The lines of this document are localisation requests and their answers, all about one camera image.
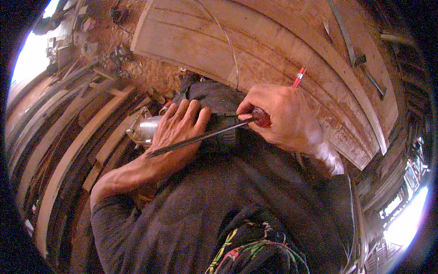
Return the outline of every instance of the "metal strip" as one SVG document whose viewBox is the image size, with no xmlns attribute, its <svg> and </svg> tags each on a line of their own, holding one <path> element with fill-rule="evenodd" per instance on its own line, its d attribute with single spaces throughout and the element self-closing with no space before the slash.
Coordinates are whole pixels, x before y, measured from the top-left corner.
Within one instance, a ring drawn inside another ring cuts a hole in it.
<svg viewBox="0 0 438 274">
<path fill-rule="evenodd" d="M 347 46 L 348 55 L 350 57 L 350 63 L 351 67 L 354 67 L 354 63 L 356 62 L 356 56 L 354 55 L 354 49 L 353 44 L 351 43 L 350 36 L 348 35 L 348 31 L 345 27 L 344 20 L 341 17 L 341 14 L 339 13 L 339 10 L 336 8 L 335 4 L 333 3 L 333 0 L 327 0 L 330 8 L 332 9 L 333 14 L 336 17 L 336 20 L 338 21 L 339 28 L 341 29 L 342 35 L 344 36 L 344 42 Z"/>
</svg>

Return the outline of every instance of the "wooden wall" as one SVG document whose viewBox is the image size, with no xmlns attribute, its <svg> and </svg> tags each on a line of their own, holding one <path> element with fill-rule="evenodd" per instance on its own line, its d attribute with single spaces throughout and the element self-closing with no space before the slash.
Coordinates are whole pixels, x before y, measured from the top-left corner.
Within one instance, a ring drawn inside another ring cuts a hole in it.
<svg viewBox="0 0 438 274">
<path fill-rule="evenodd" d="M 337 150 L 359 169 L 379 151 L 397 119 L 392 82 L 379 53 L 376 31 L 364 25 L 356 1 L 336 3 L 367 69 L 386 87 L 382 101 L 363 68 L 352 68 L 340 28 L 325 1 L 205 1 L 236 52 L 239 90 L 257 83 L 299 88 Z M 329 25 L 330 37 L 324 22 Z M 236 69 L 224 33 L 195 0 L 149 0 L 131 45 L 136 54 L 177 64 L 236 87 Z"/>
</svg>

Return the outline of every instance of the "screwdriver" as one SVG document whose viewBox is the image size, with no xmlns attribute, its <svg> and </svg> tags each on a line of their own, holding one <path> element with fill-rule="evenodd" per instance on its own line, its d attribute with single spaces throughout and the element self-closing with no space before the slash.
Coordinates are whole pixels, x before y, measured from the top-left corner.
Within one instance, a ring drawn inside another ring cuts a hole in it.
<svg viewBox="0 0 438 274">
<path fill-rule="evenodd" d="M 263 111 L 261 108 L 254 107 L 251 114 L 252 114 L 251 118 L 240 121 L 239 123 L 232 125 L 230 127 L 220 128 L 220 129 L 212 131 L 212 132 L 207 132 L 201 136 L 193 137 L 193 138 L 190 138 L 188 140 L 181 141 L 181 142 L 175 143 L 173 145 L 165 146 L 163 148 L 157 149 L 151 153 L 148 153 L 146 155 L 146 158 L 153 158 L 155 156 L 162 155 L 162 154 L 167 153 L 169 151 L 172 151 L 172 150 L 184 147 L 184 146 L 188 146 L 188 145 L 191 145 L 191 144 L 196 143 L 196 142 L 200 142 L 202 140 L 211 138 L 211 137 L 218 135 L 220 133 L 226 132 L 230 129 L 238 128 L 238 127 L 241 127 L 243 125 L 247 125 L 251 122 L 255 122 L 256 125 L 258 125 L 259 127 L 262 127 L 262 128 L 267 128 L 271 125 L 270 116 L 265 111 Z"/>
</svg>

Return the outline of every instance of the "metal cylinder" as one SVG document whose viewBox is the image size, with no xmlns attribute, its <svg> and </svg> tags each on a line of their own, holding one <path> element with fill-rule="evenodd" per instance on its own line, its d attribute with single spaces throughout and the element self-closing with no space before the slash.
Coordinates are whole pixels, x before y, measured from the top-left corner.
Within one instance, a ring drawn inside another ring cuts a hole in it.
<svg viewBox="0 0 438 274">
<path fill-rule="evenodd" d="M 137 134 L 140 136 L 140 139 L 151 142 L 161 118 L 162 116 L 154 116 L 141 119 L 137 125 Z"/>
</svg>

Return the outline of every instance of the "forearm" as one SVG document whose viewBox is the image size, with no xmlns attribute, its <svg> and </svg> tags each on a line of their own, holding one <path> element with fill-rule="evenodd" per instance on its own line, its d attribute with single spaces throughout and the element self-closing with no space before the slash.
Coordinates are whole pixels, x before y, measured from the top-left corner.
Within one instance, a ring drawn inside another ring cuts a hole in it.
<svg viewBox="0 0 438 274">
<path fill-rule="evenodd" d="M 128 193 L 146 184 L 163 180 L 166 173 L 165 157 L 148 159 L 141 155 L 134 161 L 114 169 L 103 175 L 94 185 L 90 195 L 90 206 L 94 205 L 102 198 Z"/>
</svg>

